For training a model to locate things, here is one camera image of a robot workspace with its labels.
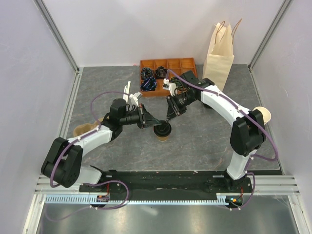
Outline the stack of paper cups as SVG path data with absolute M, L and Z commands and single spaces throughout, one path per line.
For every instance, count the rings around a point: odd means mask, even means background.
M 262 107 L 262 106 L 257 106 L 253 109 L 253 111 L 254 110 L 258 110 L 262 113 L 264 125 L 266 125 L 271 120 L 272 115 L 271 115 L 271 112 L 267 108 Z

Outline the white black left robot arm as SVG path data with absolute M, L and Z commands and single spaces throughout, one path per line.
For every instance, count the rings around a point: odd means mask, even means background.
M 90 185 L 101 192 L 107 186 L 106 178 L 98 169 L 81 165 L 82 158 L 95 148 L 116 139 L 125 125 L 136 124 L 140 129 L 161 124 L 143 104 L 128 110 L 125 100 L 114 99 L 110 111 L 94 129 L 70 139 L 56 138 L 41 167 L 41 173 L 50 179 L 50 186 L 69 188 L 75 183 Z

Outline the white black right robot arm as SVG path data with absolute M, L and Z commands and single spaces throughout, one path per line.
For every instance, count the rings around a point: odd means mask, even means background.
M 165 78 L 163 88 L 170 91 L 167 96 L 167 120 L 182 115 L 187 106 L 195 101 L 214 109 L 231 126 L 230 145 L 233 149 L 232 159 L 225 171 L 223 186 L 229 192 L 236 191 L 246 176 L 249 157 L 256 153 L 266 140 L 263 114 L 259 110 L 251 111 L 225 95 L 211 80 L 199 80 L 192 71 L 178 77 L 187 90 L 177 93 L 175 84 Z

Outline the black cup lid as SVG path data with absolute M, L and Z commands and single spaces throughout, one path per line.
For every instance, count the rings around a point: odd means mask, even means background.
M 153 127 L 153 131 L 157 137 L 168 137 L 172 132 L 172 127 L 169 122 L 162 120 L 160 125 Z

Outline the single paper cup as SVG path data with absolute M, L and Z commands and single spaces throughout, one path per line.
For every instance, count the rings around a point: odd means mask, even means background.
M 166 141 L 170 133 L 155 133 L 155 135 L 159 141 Z

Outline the kraft paper bag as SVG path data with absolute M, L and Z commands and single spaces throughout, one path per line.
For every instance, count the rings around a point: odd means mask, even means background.
M 225 21 L 215 25 L 207 56 L 203 64 L 203 78 L 208 78 L 223 90 L 234 61 L 234 37 L 240 25 L 239 20 L 234 27 L 225 25 Z

